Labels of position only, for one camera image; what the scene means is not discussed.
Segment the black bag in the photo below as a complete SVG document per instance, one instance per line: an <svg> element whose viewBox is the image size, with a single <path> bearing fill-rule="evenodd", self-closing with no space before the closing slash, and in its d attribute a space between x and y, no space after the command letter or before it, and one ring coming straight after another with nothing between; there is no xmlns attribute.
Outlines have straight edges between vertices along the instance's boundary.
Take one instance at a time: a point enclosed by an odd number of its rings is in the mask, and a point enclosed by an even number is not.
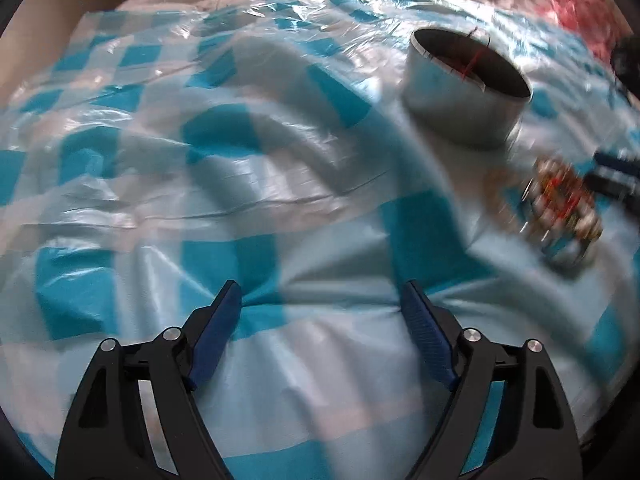
<svg viewBox="0 0 640 480"><path fill-rule="evenodd" d="M617 79L637 99L640 98L640 37L632 35L618 40L610 64Z"/></svg>

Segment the pink checkered blanket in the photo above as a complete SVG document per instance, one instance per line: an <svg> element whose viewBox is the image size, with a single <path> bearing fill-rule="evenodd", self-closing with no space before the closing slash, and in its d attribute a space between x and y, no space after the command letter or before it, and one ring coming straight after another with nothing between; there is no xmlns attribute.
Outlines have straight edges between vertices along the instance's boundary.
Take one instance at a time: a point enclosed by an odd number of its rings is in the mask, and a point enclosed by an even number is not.
<svg viewBox="0 0 640 480"><path fill-rule="evenodd" d="M613 0L549 0L548 15L581 36L591 53L608 64L616 44L631 34L630 26Z"/></svg>

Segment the round metal tin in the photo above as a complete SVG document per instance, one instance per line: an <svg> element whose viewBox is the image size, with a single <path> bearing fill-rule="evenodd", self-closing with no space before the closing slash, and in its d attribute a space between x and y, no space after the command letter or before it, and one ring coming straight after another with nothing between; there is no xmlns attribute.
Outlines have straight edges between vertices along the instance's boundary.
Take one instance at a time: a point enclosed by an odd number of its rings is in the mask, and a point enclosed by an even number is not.
<svg viewBox="0 0 640 480"><path fill-rule="evenodd" d="M489 150L506 144L533 90L490 39L427 27L411 34L401 97L434 133Z"/></svg>

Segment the blue white checkered plastic sheet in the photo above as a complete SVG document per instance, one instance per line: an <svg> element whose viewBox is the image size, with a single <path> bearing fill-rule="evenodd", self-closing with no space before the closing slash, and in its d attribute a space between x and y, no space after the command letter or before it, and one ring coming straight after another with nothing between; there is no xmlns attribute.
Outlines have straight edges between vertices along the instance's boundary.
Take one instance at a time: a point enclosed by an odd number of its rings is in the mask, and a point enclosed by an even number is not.
<svg viewBox="0 0 640 480"><path fill-rule="evenodd" d="M505 152L429 136L398 98L421 26L481 32L533 99ZM465 0L250 0L86 16L1 110L1 406L51 471L105 337L146 341L238 282L244 309L198 408L239 479L400 479L446 399L398 310L415 280L493 340L543 341L580 432L639 354L639 230L573 276L485 176L586 169L639 115L578 37Z"/></svg>

